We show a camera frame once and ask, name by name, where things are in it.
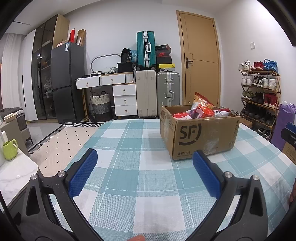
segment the blue and white tablecloth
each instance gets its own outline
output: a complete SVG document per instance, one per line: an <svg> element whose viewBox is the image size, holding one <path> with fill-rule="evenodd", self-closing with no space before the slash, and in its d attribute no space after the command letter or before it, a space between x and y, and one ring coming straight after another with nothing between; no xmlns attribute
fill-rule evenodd
<svg viewBox="0 0 296 241"><path fill-rule="evenodd" d="M216 201L207 192L192 159L171 160L160 136L159 119L105 123L66 170L88 148L97 150L98 162L74 201L106 241L124 241L138 234L148 241L184 241ZM272 232L288 210L296 165L243 124L233 149L208 158L236 177L260 177ZM55 197L51 198L63 227L70 230ZM236 196L220 230L227 227L238 200Z"/></svg>

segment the marble countertop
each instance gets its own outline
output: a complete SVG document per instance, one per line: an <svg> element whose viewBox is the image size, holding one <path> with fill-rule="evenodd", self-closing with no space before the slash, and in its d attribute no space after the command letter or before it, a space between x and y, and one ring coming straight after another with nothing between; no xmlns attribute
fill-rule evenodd
<svg viewBox="0 0 296 241"><path fill-rule="evenodd" d="M37 173L38 165L20 149L17 156L0 166L0 190L8 205L20 190L28 183L32 174Z"/></svg>

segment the purple gift bag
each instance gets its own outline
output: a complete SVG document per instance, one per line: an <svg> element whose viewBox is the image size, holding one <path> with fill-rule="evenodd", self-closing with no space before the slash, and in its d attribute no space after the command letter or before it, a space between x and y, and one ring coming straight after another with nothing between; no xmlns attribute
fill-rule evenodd
<svg viewBox="0 0 296 241"><path fill-rule="evenodd" d="M275 145L279 150L283 150L286 143L281 137L281 130L284 129L288 122L294 123L296 107L293 104L280 104L279 114L276 119L276 126L274 128L274 134L271 139L271 143Z"/></svg>

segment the hand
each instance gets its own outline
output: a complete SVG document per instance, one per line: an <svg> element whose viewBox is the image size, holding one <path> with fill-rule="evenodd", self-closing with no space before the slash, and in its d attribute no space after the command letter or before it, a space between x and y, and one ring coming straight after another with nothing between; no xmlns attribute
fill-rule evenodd
<svg viewBox="0 0 296 241"><path fill-rule="evenodd" d="M138 236L132 237L128 241L145 241L145 237L143 235L138 235Z"/></svg>

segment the wooden door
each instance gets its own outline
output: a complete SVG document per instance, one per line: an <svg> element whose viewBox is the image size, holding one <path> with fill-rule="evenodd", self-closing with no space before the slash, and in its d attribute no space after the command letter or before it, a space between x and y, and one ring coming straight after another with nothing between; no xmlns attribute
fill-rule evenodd
<svg viewBox="0 0 296 241"><path fill-rule="evenodd" d="M220 55L214 20L179 11L177 15L183 46L182 103L192 104L194 94L198 92L219 106Z"/></svg>

